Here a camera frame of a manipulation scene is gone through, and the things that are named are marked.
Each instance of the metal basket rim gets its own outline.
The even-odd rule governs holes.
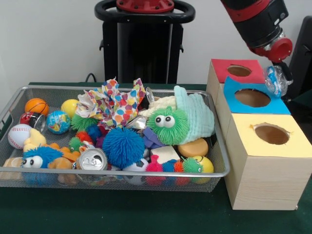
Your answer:
[[[91,90],[98,87],[80,87],[80,86],[50,86],[50,85],[26,85],[23,86],[14,93],[9,100],[6,107],[0,113],[0,121],[8,113],[12,105],[18,101],[20,94],[27,89],[69,89],[69,90]],[[119,88],[120,91],[130,91],[131,88]],[[155,93],[171,93],[170,89],[152,89]],[[217,118],[215,105],[213,99],[209,93],[201,90],[186,90],[187,93],[198,93],[208,98],[209,107],[214,114],[215,122],[214,128],[221,149],[221,155],[224,163],[224,171],[221,173],[176,173],[176,172],[127,172],[127,171],[92,171],[92,170],[61,170],[61,169],[42,169],[42,168],[15,168],[15,167],[0,167],[0,172],[23,172],[23,173],[48,173],[48,174],[79,174],[79,175],[112,175],[112,176],[174,176],[174,177],[200,177],[200,178],[213,178],[213,177],[225,177],[230,172],[230,163],[225,147],[225,142]]]

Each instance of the baseball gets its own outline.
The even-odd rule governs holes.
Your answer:
[[[11,128],[8,134],[10,145],[19,150],[23,149],[24,141],[30,137],[31,128],[27,124],[18,124]]]

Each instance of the white block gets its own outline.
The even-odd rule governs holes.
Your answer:
[[[172,146],[164,146],[157,149],[151,150],[151,155],[158,155],[159,158],[157,162],[159,164],[163,164],[165,162],[168,162],[171,159],[175,159],[176,161],[180,162],[180,157],[174,150]]]

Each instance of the wooden box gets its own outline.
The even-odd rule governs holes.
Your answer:
[[[294,210],[312,173],[312,146],[290,115],[232,114],[226,186],[234,210]]]
[[[223,94],[224,82],[228,76],[241,83],[265,83],[263,70],[257,60],[211,60],[206,91],[211,94],[217,113],[222,113],[218,118],[224,138],[231,118],[231,111]]]
[[[234,82],[228,85],[227,77]],[[210,64],[207,91],[231,164],[226,186],[235,210],[294,210],[312,173],[312,146],[264,82],[255,60],[213,59]]]

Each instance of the colorful polka dot fabric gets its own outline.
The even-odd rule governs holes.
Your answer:
[[[105,81],[101,89],[85,91],[79,95],[76,114],[81,117],[93,117],[100,120],[105,129],[123,127],[137,116],[137,107],[145,97],[145,89],[141,79],[133,82],[134,87],[128,93],[118,90],[115,79]]]

